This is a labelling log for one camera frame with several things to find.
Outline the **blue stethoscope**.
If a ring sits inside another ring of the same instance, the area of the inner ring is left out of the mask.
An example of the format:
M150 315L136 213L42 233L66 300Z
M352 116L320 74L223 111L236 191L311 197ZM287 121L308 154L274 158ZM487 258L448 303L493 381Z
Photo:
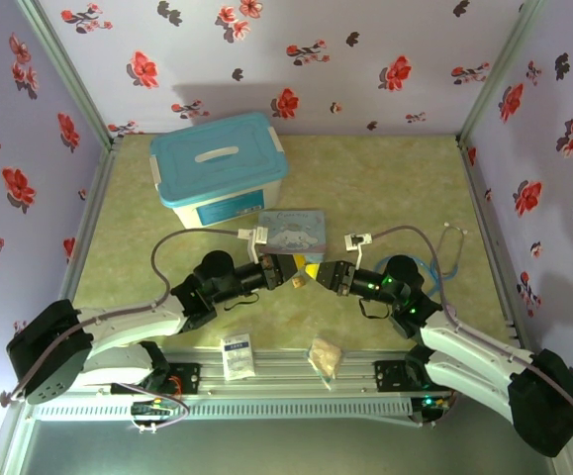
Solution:
M459 270L459 262L468 231L449 222L443 223L443 228L434 249L439 260L441 276L437 276L435 261L411 255L410 258L418 266L419 272L425 279L425 293L435 296L443 282L453 279Z

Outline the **clear bag with beige contents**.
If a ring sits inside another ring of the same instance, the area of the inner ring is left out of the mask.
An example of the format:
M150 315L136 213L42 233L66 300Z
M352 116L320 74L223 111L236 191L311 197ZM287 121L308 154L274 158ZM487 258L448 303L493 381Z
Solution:
M321 336L315 336L306 357L322 383L331 391L343 358L341 348Z

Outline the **storage box with blue lid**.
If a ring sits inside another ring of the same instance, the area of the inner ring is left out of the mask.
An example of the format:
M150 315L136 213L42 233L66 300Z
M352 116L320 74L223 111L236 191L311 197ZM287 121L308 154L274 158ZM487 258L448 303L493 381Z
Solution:
M289 172L276 131L261 113L164 134L149 150L159 200L186 229L274 207Z

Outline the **cartoon print gift box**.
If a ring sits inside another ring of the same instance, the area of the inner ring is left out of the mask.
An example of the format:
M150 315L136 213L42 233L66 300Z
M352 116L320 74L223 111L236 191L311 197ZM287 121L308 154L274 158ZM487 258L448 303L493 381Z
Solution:
M263 211L258 224L268 229L264 253L303 255L308 263L321 263L327 250L326 218L321 210Z

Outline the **aluminium frame post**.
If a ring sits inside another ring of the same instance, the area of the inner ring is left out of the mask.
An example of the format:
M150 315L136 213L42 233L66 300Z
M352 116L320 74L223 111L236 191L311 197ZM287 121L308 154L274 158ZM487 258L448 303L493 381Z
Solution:
M102 147L113 148L115 140L108 132L102 116L85 87L62 41L59 39L48 15L39 0L15 0L27 19L48 58L55 67L70 96L84 115Z
M522 3L517 20L492 66L491 72L467 115L461 131L456 135L456 143L460 150L467 146L472 132L488 108L492 96L498 90L498 86L506 76L511 64L517 58L526 37L533 29L536 17L546 3L547 0L525 0Z

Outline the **white paper packet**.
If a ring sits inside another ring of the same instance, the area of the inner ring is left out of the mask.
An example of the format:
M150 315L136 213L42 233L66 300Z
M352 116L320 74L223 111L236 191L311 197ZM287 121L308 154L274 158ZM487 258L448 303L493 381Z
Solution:
M223 371L227 381L255 376L255 365L250 335L241 333L221 340Z

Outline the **aluminium frame side rail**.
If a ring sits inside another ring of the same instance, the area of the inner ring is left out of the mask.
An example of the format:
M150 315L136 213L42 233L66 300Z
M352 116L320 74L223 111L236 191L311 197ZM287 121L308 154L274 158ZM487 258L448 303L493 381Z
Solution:
M74 253L70 257L58 298L73 298L79 285L103 201L123 139L113 139L102 150L92 189L78 228ZM36 407L27 401L13 401L4 413L0 428L0 475L18 475L35 425Z
M476 167L468 158L468 146L461 138L461 134L455 136L455 141L461 155L478 226L505 319L513 324L517 341L522 348L540 350L540 346L529 337L525 326L527 317L524 316L524 303L515 289L519 275L506 247L493 203L484 197L487 189L484 179L481 175L475 174ZM551 472L555 475L573 475L573 438L559 455L550 459L550 466Z

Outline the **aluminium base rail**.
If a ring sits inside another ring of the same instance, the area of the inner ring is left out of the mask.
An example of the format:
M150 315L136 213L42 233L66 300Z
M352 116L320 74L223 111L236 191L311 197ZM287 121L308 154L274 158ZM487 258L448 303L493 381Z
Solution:
M184 348L165 354L173 363L197 363L201 366L197 396L211 400L321 399L321 398L424 398L435 390L394 383L392 390L381 392L377 361L402 360L403 351L354 350L343 354L339 372L326 386L313 369L304 349L256 350L255 374L228 381L224 363L216 349Z

